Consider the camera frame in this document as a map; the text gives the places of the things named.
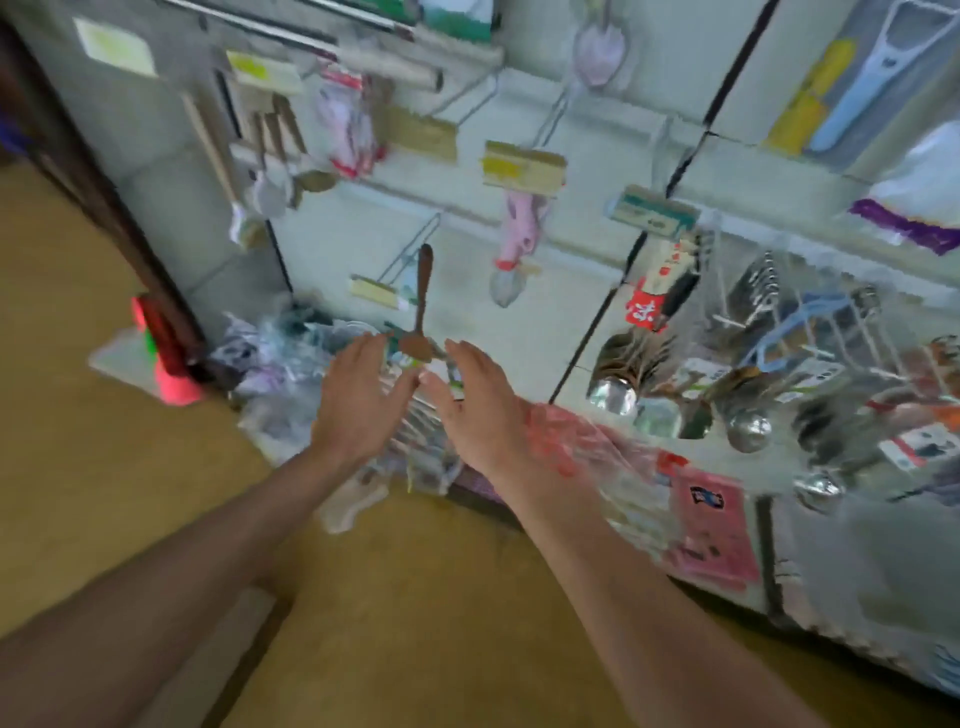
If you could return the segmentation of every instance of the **red label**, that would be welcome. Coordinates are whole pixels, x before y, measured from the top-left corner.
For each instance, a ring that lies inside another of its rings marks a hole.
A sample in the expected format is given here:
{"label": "red label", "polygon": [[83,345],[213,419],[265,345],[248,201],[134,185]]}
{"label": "red label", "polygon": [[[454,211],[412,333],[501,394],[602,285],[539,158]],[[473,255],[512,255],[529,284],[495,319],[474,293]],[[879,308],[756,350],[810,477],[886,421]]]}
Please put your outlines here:
{"label": "red label", "polygon": [[654,323],[663,309],[664,296],[652,296],[641,289],[646,279],[637,284],[634,297],[627,303],[627,323],[640,328],[653,330]]}

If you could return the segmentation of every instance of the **spoon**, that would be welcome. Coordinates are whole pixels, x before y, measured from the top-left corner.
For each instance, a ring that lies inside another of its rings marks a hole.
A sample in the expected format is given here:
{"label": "spoon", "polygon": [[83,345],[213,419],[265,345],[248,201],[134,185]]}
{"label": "spoon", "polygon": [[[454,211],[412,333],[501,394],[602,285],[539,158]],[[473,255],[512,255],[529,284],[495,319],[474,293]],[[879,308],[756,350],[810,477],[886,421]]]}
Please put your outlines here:
{"label": "spoon", "polygon": [[423,363],[433,361],[433,343],[423,335],[423,314],[426,311],[426,290],[433,273],[433,248],[424,243],[420,247],[417,263],[417,323],[413,333],[407,333],[400,339],[400,351]]}

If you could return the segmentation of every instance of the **white plastic bag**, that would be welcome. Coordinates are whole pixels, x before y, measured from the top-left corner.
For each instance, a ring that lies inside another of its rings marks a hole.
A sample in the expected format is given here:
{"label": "white plastic bag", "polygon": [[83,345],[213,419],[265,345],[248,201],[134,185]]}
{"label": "white plastic bag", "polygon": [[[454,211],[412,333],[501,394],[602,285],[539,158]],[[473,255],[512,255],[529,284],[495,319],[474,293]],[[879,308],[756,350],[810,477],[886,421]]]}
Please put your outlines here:
{"label": "white plastic bag", "polygon": [[960,120],[925,135],[850,208],[875,237],[945,255],[960,247]]}

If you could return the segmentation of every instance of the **pink card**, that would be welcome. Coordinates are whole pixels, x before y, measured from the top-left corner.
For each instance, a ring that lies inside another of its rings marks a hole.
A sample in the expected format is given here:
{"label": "pink card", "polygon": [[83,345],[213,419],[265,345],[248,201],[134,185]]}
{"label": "pink card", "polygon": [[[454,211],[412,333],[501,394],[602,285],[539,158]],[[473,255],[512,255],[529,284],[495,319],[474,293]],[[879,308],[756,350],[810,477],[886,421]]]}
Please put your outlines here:
{"label": "pink card", "polygon": [[695,468],[677,469],[670,507],[684,530],[681,542],[667,555],[679,573],[703,576],[728,588],[759,581],[739,481]]}

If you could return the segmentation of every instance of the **hand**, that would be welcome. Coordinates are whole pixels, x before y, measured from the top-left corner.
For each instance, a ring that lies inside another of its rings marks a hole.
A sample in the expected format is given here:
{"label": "hand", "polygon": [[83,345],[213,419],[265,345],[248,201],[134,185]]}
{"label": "hand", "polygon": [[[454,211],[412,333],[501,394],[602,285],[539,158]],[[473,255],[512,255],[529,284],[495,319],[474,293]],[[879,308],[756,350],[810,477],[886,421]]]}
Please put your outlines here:
{"label": "hand", "polygon": [[380,384],[384,335],[364,334],[337,355],[324,377],[310,450],[358,469],[387,444],[417,390],[416,370],[404,372],[390,394]]}
{"label": "hand", "polygon": [[447,384],[432,373],[424,372],[420,382],[459,455],[489,480],[499,479],[532,459],[520,400],[503,370],[485,353],[449,339],[445,348],[464,378],[464,400],[453,399]]}

